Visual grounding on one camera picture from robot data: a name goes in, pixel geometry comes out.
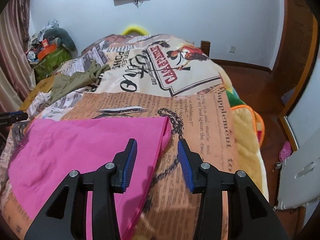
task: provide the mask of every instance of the folded pink fabric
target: folded pink fabric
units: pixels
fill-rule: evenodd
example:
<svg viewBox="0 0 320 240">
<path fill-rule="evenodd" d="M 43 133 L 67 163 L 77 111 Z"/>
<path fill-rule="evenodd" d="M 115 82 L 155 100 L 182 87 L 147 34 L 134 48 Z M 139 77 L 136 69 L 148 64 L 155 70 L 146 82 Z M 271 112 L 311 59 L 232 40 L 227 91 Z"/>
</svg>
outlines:
<svg viewBox="0 0 320 240">
<path fill-rule="evenodd" d="M 124 194 L 115 194 L 120 235 L 126 239 L 137 223 L 158 155 L 170 134 L 167 117 L 35 120 L 9 166 L 12 191 L 34 219 L 70 171 L 95 171 L 123 151 L 129 138 L 135 138 L 138 153 L 130 186 Z M 92 239 L 91 201 L 89 197 L 88 240 Z"/>
</svg>

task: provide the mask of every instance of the pink slipper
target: pink slipper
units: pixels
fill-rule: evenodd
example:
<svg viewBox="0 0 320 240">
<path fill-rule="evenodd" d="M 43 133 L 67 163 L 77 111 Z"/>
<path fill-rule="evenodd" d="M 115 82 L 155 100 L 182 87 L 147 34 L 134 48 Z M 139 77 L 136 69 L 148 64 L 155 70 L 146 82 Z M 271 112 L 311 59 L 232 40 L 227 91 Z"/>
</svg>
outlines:
<svg viewBox="0 0 320 240">
<path fill-rule="evenodd" d="M 279 152 L 279 161 L 283 162 L 292 153 L 290 142 L 286 141 Z"/>
</svg>

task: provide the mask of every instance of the brown floor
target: brown floor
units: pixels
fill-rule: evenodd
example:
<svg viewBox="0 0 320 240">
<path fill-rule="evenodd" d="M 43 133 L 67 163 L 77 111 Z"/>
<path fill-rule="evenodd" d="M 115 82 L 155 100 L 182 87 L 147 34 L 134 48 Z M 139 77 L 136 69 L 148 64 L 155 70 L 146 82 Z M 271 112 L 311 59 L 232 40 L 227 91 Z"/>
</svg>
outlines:
<svg viewBox="0 0 320 240">
<path fill-rule="evenodd" d="M 222 66 L 230 77 L 233 87 L 239 97 L 254 111 L 259 113 L 266 127 L 265 138 L 261 147 L 261 155 L 267 171 L 269 202 L 274 206 L 277 203 L 279 170 L 274 170 L 274 164 L 279 161 L 278 154 L 286 141 L 284 132 L 277 119 L 283 105 L 277 93 L 276 84 L 270 73 L 262 70 Z M 288 236 L 296 234 L 300 211 L 277 211 Z"/>
</svg>

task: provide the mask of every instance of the curtain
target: curtain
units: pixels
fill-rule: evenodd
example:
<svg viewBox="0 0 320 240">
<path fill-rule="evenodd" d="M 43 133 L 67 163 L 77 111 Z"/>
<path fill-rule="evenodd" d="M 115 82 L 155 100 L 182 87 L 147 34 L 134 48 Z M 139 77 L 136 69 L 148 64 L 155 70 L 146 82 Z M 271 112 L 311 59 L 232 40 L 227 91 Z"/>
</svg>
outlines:
<svg viewBox="0 0 320 240">
<path fill-rule="evenodd" d="M 35 87 L 25 51 L 30 0 L 10 0 L 0 14 L 0 111 L 14 111 Z"/>
</svg>

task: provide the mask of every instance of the metal screw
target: metal screw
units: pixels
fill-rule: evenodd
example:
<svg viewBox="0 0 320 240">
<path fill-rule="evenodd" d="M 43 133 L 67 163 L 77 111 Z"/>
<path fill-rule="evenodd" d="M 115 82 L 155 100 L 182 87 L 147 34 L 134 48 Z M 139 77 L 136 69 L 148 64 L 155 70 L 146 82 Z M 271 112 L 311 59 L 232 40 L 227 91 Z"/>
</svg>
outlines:
<svg viewBox="0 0 320 240">
<path fill-rule="evenodd" d="M 237 175 L 241 178 L 246 176 L 246 173 L 244 171 L 237 171 Z"/>
<path fill-rule="evenodd" d="M 78 175 L 78 171 L 70 171 L 70 173 L 69 173 L 69 176 L 70 177 L 75 177 L 75 176 L 77 176 Z"/>
<path fill-rule="evenodd" d="M 105 167 L 106 167 L 108 170 L 110 170 L 110 169 L 112 169 L 114 166 L 115 166 L 114 163 L 107 163 Z"/>
<path fill-rule="evenodd" d="M 201 163 L 201 168 L 207 170 L 208 168 L 210 168 L 210 164 L 209 163 Z"/>
</svg>

